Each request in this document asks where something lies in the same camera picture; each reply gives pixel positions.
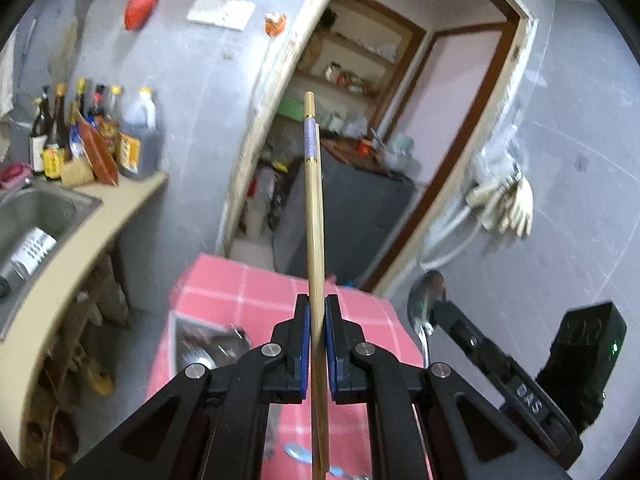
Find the stainless steel sink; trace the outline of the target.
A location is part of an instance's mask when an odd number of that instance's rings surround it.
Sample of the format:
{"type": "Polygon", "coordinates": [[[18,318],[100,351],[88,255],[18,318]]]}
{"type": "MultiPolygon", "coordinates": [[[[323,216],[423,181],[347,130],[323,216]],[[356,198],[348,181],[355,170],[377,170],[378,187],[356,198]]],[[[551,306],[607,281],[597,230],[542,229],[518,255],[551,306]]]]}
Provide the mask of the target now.
{"type": "Polygon", "coordinates": [[[46,181],[1,194],[1,336],[39,274],[102,200],[46,181]]]}

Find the white perforated utensil holder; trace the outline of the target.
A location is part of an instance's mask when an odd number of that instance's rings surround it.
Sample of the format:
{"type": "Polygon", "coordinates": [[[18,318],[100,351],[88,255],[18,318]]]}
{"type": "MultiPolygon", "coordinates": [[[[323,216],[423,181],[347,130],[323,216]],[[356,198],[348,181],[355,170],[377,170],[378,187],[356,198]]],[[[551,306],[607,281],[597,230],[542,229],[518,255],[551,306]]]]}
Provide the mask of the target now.
{"type": "Polygon", "coordinates": [[[196,469],[204,462],[216,431],[230,368],[250,350],[250,341],[242,328],[202,322],[179,313],[169,315],[168,335],[181,401],[178,414],[186,422],[186,433],[180,440],[180,464],[196,469]]]}

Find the blue handled child spoon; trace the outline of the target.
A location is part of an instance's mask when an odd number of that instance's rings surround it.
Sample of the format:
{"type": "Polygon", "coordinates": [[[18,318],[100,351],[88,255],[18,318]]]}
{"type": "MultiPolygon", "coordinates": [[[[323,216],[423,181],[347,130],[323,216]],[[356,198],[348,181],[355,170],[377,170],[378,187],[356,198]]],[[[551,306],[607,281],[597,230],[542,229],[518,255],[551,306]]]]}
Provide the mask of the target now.
{"type": "MultiPolygon", "coordinates": [[[[306,465],[312,464],[312,453],[308,448],[304,448],[299,444],[290,442],[283,445],[283,451],[288,457],[291,457],[292,460],[296,460],[296,462],[306,465]]],[[[368,474],[356,474],[356,476],[353,476],[339,466],[331,466],[329,468],[329,474],[337,479],[371,480],[371,477],[368,474]]]]}

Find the green box on shelf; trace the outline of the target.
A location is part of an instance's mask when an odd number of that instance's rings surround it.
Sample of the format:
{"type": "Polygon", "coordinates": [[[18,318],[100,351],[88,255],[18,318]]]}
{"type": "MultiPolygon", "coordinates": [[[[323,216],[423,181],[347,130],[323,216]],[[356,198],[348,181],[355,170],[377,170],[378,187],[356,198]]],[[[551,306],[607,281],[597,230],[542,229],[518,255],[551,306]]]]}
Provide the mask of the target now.
{"type": "Polygon", "coordinates": [[[304,120],[304,103],[302,101],[285,96],[279,103],[277,114],[288,118],[293,122],[302,122],[304,120]]]}

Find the white wall switch socket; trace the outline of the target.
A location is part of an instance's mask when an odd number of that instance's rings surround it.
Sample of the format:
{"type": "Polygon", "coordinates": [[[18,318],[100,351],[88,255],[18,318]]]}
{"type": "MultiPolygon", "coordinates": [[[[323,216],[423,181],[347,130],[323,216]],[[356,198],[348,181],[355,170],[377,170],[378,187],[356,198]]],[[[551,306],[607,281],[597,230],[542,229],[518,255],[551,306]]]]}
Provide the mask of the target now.
{"type": "Polygon", "coordinates": [[[186,19],[189,22],[242,32],[256,6],[245,0],[194,0],[186,19]]]}

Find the red cup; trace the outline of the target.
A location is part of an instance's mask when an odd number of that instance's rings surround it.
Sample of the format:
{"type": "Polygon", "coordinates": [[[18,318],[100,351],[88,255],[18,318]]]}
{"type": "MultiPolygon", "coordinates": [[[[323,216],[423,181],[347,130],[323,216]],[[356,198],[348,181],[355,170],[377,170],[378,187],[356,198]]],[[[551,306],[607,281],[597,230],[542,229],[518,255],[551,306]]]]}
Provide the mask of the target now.
{"type": "Polygon", "coordinates": [[[367,139],[360,139],[357,144],[357,153],[361,157],[370,157],[374,153],[373,143],[367,139]]]}

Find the wooden chopstick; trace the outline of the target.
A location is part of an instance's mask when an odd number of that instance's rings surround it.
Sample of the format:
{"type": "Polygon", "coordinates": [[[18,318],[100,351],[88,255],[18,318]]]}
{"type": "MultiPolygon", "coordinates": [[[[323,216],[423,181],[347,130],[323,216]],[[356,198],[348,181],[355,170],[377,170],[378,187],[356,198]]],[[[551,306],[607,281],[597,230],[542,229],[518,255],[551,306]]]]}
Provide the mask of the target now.
{"type": "Polygon", "coordinates": [[[308,296],[311,328],[311,435],[312,478],[324,479],[329,471],[328,378],[324,342],[324,240],[319,126],[316,100],[304,96],[305,206],[308,296]]]}

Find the tan paper wrapped package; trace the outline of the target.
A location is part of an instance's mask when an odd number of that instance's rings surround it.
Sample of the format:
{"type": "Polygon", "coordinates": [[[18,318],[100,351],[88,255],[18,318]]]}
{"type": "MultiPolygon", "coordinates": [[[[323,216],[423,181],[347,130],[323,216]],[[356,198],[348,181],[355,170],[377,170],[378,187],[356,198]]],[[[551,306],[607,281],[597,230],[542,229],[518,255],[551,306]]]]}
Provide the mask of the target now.
{"type": "Polygon", "coordinates": [[[60,169],[63,188],[78,188],[94,181],[94,174],[88,159],[75,158],[66,162],[60,169]]]}

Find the large soy sauce jug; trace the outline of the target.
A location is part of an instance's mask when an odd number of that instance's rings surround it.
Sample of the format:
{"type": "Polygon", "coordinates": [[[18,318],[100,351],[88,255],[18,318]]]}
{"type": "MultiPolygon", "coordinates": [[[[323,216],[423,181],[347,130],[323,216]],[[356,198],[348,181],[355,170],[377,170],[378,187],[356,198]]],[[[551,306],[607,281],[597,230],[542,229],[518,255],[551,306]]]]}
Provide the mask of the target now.
{"type": "Polygon", "coordinates": [[[160,152],[160,130],[151,88],[142,87],[122,115],[116,162],[124,176],[143,180],[152,176],[160,152]]]}

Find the steel spoon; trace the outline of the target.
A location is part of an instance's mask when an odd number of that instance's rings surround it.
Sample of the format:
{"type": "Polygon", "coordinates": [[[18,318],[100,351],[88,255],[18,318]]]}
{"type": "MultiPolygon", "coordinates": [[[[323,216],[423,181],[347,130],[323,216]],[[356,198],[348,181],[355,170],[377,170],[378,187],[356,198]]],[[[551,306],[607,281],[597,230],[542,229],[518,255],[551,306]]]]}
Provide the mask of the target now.
{"type": "Polygon", "coordinates": [[[445,279],[437,270],[427,271],[412,285],[407,301],[407,318],[420,342],[423,367],[430,366],[428,340],[434,333],[434,305],[446,299],[445,279]]]}

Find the cream rubber gloves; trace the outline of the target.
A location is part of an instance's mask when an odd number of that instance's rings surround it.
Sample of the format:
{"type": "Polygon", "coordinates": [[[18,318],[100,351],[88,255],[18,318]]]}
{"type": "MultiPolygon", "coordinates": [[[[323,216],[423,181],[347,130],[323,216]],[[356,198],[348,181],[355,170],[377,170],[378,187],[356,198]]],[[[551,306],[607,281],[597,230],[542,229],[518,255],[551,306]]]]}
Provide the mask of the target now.
{"type": "Polygon", "coordinates": [[[466,194],[465,201],[470,208],[478,210],[477,221],[486,231],[504,234],[511,230],[517,237],[532,234],[534,194],[518,164],[510,174],[475,185],[466,194]]]}

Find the red plastic bag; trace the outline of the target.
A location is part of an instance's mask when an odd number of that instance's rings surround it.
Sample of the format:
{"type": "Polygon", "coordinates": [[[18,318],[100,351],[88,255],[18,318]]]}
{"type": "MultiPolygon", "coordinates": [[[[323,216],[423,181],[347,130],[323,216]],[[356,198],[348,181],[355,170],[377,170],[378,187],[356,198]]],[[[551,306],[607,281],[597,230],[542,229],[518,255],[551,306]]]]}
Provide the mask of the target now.
{"type": "Polygon", "coordinates": [[[132,32],[139,30],[155,9],[157,0],[129,0],[124,14],[124,26],[132,32]]]}

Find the orange brown snack bag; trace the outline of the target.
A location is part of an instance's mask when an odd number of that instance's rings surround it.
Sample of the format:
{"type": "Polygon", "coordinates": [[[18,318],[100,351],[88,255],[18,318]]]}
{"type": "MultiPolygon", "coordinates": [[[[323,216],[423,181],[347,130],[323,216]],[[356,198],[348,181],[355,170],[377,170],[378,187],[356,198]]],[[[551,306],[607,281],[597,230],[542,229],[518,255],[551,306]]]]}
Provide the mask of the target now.
{"type": "Polygon", "coordinates": [[[85,154],[92,172],[101,184],[118,185],[118,170],[116,162],[96,127],[85,120],[79,112],[74,115],[85,154]]]}

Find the pink soap dish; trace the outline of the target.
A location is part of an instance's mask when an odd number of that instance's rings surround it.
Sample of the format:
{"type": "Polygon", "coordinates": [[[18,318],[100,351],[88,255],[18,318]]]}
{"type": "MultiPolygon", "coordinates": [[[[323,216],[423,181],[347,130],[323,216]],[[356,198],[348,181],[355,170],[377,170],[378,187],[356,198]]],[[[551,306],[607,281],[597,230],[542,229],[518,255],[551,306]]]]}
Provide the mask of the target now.
{"type": "Polygon", "coordinates": [[[0,185],[3,191],[22,185],[32,176],[32,168],[25,164],[14,164],[2,171],[0,185]]]}

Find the orange wall plug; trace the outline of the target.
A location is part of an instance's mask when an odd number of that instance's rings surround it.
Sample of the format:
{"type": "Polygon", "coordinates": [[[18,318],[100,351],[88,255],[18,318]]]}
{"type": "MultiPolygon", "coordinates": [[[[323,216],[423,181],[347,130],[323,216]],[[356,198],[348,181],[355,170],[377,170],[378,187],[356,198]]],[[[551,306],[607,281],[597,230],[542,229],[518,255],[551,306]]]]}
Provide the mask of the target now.
{"type": "Polygon", "coordinates": [[[266,13],[265,14],[265,33],[274,38],[282,34],[285,30],[288,18],[282,13],[266,13]]]}

